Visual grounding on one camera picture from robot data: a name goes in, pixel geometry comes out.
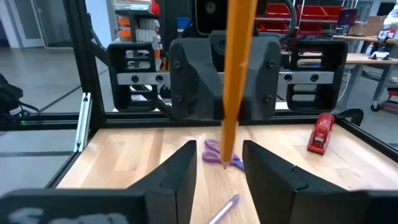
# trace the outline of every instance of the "red storage bin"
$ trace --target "red storage bin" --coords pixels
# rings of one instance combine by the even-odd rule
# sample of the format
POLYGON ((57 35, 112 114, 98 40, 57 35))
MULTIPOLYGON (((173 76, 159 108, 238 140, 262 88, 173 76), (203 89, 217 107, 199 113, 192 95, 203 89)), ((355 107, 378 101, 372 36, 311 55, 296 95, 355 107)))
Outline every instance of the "red storage bin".
POLYGON ((321 6, 307 6, 304 5, 303 12, 301 12, 302 5, 297 6, 297 16, 301 19, 323 20, 326 19, 326 12, 321 6))
POLYGON ((286 4, 269 3, 265 17, 270 18, 290 18, 291 14, 286 4))
POLYGON ((337 21, 340 11, 344 9, 343 6, 322 6, 323 10, 327 14, 326 20, 337 21))
POLYGON ((289 29, 284 22, 274 21, 261 21, 258 26, 260 32, 274 32, 278 34, 285 34, 289 29))
POLYGON ((299 35, 322 35, 323 29, 321 25, 316 24, 300 24, 298 28, 299 35))

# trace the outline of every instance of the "pen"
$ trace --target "pen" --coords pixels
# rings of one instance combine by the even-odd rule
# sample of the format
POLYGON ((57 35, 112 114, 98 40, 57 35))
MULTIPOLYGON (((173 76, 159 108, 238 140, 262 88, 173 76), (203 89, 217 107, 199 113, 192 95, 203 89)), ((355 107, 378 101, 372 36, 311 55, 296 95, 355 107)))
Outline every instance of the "pen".
POLYGON ((229 0, 226 30, 224 120, 221 125, 221 163, 231 162, 236 123, 248 71, 257 0, 229 0))
POLYGON ((218 223, 238 202, 239 202, 239 194, 234 195, 234 197, 229 200, 229 202, 224 205, 224 207, 217 213, 214 218, 210 220, 208 224, 216 224, 218 223))

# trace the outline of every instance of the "floor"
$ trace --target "floor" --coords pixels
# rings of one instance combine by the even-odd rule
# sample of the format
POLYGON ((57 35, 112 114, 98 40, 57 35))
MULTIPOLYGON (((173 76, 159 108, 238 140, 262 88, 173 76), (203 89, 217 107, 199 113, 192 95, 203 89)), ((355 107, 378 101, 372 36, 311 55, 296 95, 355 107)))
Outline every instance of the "floor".
MULTIPOLYGON (((98 60, 99 79, 106 111, 113 110, 109 73, 98 60)), ((371 72, 380 72, 367 68, 371 72)), ((81 88, 72 50, 0 48, 0 72, 24 90, 22 101, 47 113, 78 112, 81 88)), ((362 78, 349 106, 366 113, 362 128, 398 146, 397 114, 374 113, 371 98, 377 83, 362 78)), ((279 95, 284 95, 284 86, 279 95)), ((0 195, 13 189, 44 187, 71 154, 75 131, 26 131, 0 133, 0 195)))

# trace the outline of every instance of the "scissors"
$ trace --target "scissors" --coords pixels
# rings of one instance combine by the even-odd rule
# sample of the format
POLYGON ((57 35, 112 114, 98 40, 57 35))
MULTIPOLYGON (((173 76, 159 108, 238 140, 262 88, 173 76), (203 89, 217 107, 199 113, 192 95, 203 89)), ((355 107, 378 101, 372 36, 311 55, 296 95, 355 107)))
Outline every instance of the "scissors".
MULTIPOLYGON (((205 141, 205 146, 209 150, 206 150, 205 152, 203 152, 201 157, 206 162, 221 163, 220 150, 213 144, 220 144, 220 142, 218 140, 214 140, 214 139, 207 139, 205 141)), ((236 154, 233 154, 232 161, 231 161, 230 165, 237 166, 238 168, 240 168, 241 170, 244 171, 243 162, 236 154)))

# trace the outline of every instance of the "red stapler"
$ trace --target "red stapler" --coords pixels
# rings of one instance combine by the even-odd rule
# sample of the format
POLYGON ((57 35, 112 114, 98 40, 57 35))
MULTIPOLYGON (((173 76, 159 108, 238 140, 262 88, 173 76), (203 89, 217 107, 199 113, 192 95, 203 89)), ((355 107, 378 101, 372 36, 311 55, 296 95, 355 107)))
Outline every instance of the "red stapler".
POLYGON ((330 113, 320 114, 312 130, 307 150, 323 155, 328 147, 331 128, 335 123, 335 115, 330 113))

